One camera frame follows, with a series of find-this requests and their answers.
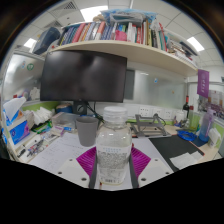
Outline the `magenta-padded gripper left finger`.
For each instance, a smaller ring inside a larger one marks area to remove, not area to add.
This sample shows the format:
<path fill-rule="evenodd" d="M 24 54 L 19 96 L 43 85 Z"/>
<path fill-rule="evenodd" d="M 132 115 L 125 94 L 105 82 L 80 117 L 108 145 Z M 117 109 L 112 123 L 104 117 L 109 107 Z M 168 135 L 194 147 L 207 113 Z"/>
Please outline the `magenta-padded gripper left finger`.
<path fill-rule="evenodd" d="M 77 158 L 69 158 L 56 172 L 78 186 L 93 189 L 96 182 L 96 148 L 93 147 Z"/>

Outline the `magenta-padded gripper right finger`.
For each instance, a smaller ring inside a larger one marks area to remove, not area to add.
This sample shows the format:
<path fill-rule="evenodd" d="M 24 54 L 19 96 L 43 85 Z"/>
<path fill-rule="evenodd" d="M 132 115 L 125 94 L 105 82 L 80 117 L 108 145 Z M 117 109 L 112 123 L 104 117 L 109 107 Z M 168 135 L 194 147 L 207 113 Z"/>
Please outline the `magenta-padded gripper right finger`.
<path fill-rule="evenodd" d="M 150 158 L 135 147 L 131 150 L 129 166 L 133 188 L 143 187 L 173 173 L 159 158 Z"/>

